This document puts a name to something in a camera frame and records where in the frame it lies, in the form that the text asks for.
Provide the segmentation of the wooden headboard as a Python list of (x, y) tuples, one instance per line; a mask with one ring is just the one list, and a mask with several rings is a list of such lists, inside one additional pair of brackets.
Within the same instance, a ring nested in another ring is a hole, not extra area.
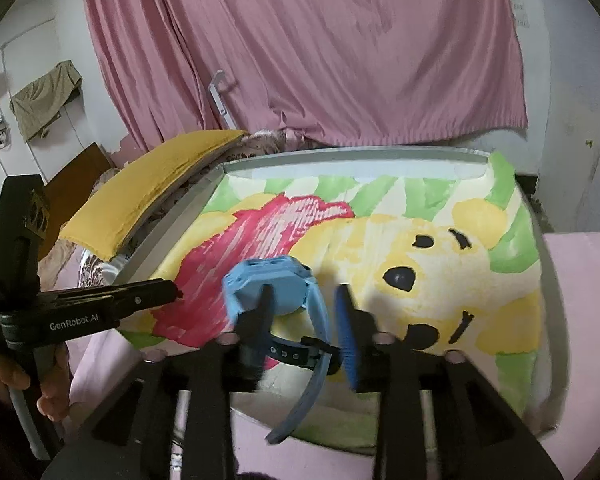
[(50, 252), (61, 226), (82, 207), (96, 181), (111, 168), (99, 145), (92, 143), (45, 185), (45, 195), (50, 203), (50, 224), (38, 250), (38, 260)]

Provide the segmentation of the olive hanging cloth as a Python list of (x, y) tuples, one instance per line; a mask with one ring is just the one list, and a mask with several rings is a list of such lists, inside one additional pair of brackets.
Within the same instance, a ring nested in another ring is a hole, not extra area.
[(62, 108), (80, 95), (82, 80), (73, 62), (65, 60), (12, 96), (9, 108), (24, 142), (48, 135)]

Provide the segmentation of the pink curtain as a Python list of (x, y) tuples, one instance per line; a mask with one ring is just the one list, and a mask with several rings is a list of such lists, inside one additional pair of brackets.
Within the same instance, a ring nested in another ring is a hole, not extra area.
[(510, 0), (84, 0), (102, 79), (149, 151), (219, 125), (327, 145), (448, 140), (528, 126)]

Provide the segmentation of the blue smart watch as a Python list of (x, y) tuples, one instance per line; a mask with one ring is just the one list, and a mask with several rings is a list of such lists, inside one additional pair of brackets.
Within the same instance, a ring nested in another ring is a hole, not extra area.
[[(313, 408), (332, 363), (340, 362), (320, 286), (310, 268), (294, 257), (278, 256), (237, 263), (222, 278), (222, 292), (226, 315), (238, 330), (253, 319), (253, 311), (265, 314), (265, 326), (249, 346), (254, 362), (262, 364), (268, 356), (312, 372), (297, 403), (265, 437), (270, 445), (282, 443)], [(273, 318), (298, 311), (309, 315), (311, 336), (295, 342), (271, 334)]]

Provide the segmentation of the colourful bear towel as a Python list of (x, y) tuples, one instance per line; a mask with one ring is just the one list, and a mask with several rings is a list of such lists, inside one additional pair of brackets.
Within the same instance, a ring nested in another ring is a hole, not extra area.
[(183, 298), (134, 314), (136, 348), (198, 348), (230, 325), (222, 278), (248, 259), (291, 256), (326, 302), (348, 285), (379, 328), (427, 327), (429, 351), (457, 349), (517, 414), (527, 411), (540, 348), (541, 263), (513, 166), (492, 154), (479, 177), (224, 176), (168, 246), (155, 274)]

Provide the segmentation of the grey shallow box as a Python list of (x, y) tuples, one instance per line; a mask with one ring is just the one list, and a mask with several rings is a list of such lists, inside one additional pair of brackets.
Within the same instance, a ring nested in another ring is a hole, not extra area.
[(288, 256), (325, 304), (346, 284), (378, 326), (431, 326), (430, 352), (468, 354), (539, 436), (562, 417), (568, 350), (550, 255), (512, 165), (450, 148), (294, 153), (227, 162), (178, 192), (120, 272), (166, 278), (181, 300), (121, 325), (136, 348), (177, 354), (230, 326), (222, 281)]

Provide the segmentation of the yellow pillow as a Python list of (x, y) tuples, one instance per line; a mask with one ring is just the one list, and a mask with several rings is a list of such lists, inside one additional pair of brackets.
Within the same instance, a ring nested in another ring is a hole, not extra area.
[(62, 227), (59, 237), (109, 261), (189, 176), (220, 157), (247, 133), (202, 130), (160, 144), (105, 182)]

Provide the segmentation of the pink bed sheet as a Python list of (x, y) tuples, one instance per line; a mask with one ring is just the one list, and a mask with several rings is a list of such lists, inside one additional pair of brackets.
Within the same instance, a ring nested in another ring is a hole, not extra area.
[[(562, 420), (542, 445), (567, 479), (577, 478), (600, 447), (600, 232), (547, 234), (564, 302), (569, 384)], [(73, 367), (69, 420), (86, 415), (132, 370), (140, 354), (118, 333), (105, 332), (69, 346)], [(289, 439), (265, 443), (262, 427), (238, 416), (235, 448), (246, 471), (279, 479), (367, 479), (373, 461)]]

